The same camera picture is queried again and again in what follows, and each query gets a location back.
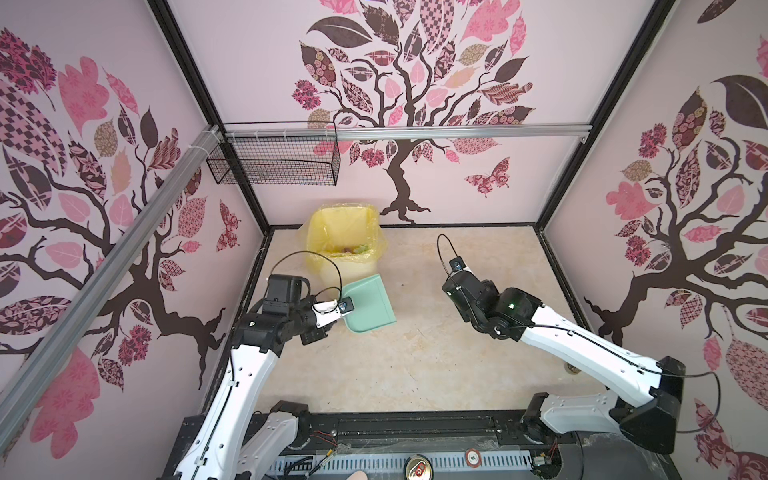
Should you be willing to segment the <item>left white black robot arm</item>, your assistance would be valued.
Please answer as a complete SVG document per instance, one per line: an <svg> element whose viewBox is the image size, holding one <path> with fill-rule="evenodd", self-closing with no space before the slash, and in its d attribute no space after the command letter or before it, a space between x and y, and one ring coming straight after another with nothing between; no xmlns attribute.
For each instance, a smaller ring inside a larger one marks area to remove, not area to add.
<svg viewBox="0 0 768 480"><path fill-rule="evenodd" d="M322 301L308 279L273 274L262 299L239 320L228 362L202 425L167 479L262 479L280 454L308 437L308 407L278 403L251 437L247 429L260 393L295 337L307 345L327 337L355 309L338 288Z"/></svg>

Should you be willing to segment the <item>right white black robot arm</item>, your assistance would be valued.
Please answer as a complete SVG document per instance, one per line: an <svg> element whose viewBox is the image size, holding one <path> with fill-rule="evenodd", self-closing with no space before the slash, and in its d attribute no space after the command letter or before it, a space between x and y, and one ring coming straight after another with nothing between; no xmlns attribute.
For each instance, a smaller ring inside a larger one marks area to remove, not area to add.
<svg viewBox="0 0 768 480"><path fill-rule="evenodd" d="M524 417L530 437L571 432L619 433L650 452L674 451L685 365L633 353L569 321L518 288L499 291L469 269L449 274L442 286L461 318L495 340L513 340L552 354L605 387L605 392L534 396Z"/></svg>

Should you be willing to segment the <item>green plastic dustpan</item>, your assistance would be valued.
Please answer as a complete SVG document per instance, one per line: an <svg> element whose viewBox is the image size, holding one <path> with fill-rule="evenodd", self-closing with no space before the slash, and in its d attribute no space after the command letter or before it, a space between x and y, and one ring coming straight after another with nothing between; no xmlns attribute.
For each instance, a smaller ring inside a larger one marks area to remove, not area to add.
<svg viewBox="0 0 768 480"><path fill-rule="evenodd" d="M379 274L352 282L342 289L343 300L351 310L343 319L348 330L369 333L396 323L396 317L384 282Z"/></svg>

